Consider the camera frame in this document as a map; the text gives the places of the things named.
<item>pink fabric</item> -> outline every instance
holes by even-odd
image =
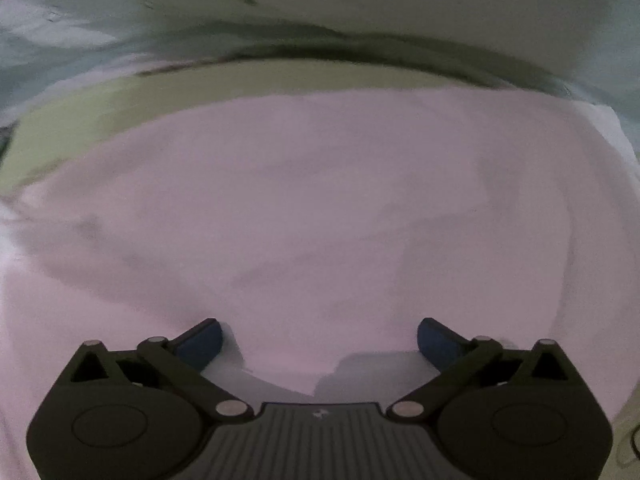
[[[640,376],[638,201],[617,152],[548,96],[213,104],[63,164],[17,208],[0,324],[13,479],[36,478],[24,431],[83,340],[129,349],[210,316],[230,343],[206,375],[254,404],[391,402],[434,376],[426,316],[519,348],[557,339],[610,417]]]

